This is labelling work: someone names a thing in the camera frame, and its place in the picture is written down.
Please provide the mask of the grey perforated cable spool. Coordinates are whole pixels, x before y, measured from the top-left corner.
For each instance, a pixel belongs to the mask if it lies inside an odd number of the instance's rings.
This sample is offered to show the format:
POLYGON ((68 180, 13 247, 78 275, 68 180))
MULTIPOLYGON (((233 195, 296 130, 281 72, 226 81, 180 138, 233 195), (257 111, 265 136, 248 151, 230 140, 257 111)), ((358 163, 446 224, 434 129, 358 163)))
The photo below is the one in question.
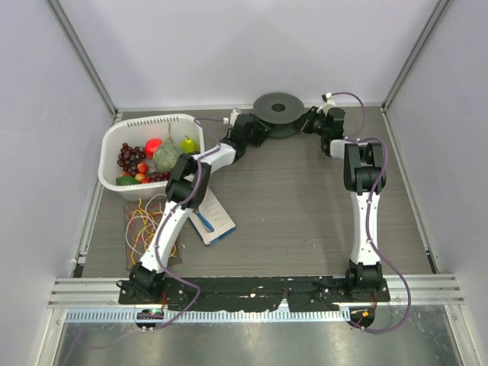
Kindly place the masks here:
POLYGON ((273 138, 293 136, 299 131, 298 121, 305 112, 303 102, 288 93, 272 92, 257 98, 254 115, 268 128, 273 138))

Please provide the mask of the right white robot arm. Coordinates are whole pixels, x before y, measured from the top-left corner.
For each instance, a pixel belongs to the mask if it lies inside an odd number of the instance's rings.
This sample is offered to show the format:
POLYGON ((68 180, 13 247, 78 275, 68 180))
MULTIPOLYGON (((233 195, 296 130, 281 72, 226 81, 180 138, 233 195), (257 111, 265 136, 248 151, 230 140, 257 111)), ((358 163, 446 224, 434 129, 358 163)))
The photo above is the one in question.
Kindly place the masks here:
POLYGON ((343 162, 343 183, 353 209, 353 247, 343 284, 345 294, 360 301, 382 287, 383 270, 377 254, 377 211, 386 184, 388 153, 376 137, 344 135, 345 112, 312 107, 300 119, 301 131, 320 136, 321 150, 343 162))

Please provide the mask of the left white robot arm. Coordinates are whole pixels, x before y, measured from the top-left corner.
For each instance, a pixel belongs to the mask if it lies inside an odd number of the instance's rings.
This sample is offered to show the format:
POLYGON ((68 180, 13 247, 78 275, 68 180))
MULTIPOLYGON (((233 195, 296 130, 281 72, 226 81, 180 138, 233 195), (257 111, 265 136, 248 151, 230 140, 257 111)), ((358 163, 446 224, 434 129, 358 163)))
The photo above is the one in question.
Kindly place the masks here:
POLYGON ((153 304, 161 298, 172 247, 186 220, 203 203, 211 174, 241 159, 249 145, 260 146, 267 135, 266 126, 255 115, 237 114, 215 147, 178 157, 166 186, 165 210, 156 234, 130 270, 129 279, 117 284, 120 303, 153 304))

